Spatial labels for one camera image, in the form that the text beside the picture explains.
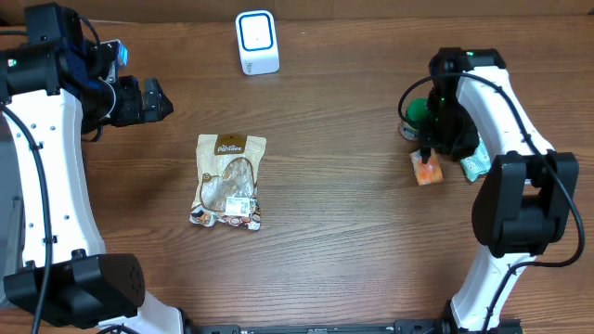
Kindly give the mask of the orange white small box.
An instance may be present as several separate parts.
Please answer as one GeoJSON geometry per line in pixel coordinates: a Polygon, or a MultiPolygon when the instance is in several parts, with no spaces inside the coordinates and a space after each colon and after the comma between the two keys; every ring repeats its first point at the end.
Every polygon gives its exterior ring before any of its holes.
{"type": "Polygon", "coordinates": [[[437,154],[433,148],[431,149],[431,155],[427,162],[422,160],[419,150],[410,153],[409,157],[419,186],[426,186],[443,181],[442,170],[439,165],[437,154]]]}

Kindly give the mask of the green lid jar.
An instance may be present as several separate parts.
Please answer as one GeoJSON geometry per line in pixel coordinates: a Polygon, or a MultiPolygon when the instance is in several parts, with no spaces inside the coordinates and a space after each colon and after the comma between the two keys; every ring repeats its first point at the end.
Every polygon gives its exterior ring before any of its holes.
{"type": "Polygon", "coordinates": [[[417,98],[408,105],[405,113],[407,122],[401,121],[399,125],[400,135],[406,140],[418,140],[420,122],[430,114],[427,103],[427,98],[417,98]]]}

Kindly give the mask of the teal tissue pack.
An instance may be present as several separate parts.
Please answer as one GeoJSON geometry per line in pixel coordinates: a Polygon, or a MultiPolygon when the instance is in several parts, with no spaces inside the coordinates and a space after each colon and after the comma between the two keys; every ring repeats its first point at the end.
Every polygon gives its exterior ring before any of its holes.
{"type": "Polygon", "coordinates": [[[491,160],[484,141],[479,137],[479,145],[469,157],[460,160],[466,178],[475,182],[480,176],[487,174],[491,169],[491,160]]]}

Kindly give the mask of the brown clear snack bag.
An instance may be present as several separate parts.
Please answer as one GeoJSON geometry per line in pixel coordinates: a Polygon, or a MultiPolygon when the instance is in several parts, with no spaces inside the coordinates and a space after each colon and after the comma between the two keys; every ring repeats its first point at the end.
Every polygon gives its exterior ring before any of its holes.
{"type": "Polygon", "coordinates": [[[267,140],[253,135],[198,137],[198,185],[189,221],[211,227],[217,223],[257,231],[261,226],[258,172],[267,140]]]}

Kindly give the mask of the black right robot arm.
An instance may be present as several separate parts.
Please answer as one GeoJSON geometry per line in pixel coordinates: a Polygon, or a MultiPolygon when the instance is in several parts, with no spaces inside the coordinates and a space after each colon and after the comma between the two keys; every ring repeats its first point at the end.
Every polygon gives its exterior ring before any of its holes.
{"type": "Polygon", "coordinates": [[[584,224],[573,201],[579,164],[559,153],[534,127],[513,92],[495,49],[444,47],[430,60],[428,116],[419,127],[420,155],[455,161],[484,144],[491,167],[472,205],[479,243],[471,269],[436,320],[437,333],[513,333],[499,315],[515,283],[537,256],[558,242],[568,217],[578,230],[574,263],[585,248],[584,224]]]}

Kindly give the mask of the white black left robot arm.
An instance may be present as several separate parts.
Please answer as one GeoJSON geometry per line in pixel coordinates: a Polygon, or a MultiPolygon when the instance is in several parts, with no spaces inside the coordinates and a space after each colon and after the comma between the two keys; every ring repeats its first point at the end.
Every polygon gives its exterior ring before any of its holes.
{"type": "Polygon", "coordinates": [[[24,214],[22,266],[5,276],[8,301],[35,324],[100,333],[188,333],[191,321],[149,293],[138,259],[109,253],[86,183],[83,137],[105,126],[159,122],[174,109],[154,78],[120,76],[119,40],[56,3],[24,11],[26,42],[1,54],[1,110],[15,145],[24,214]]]}

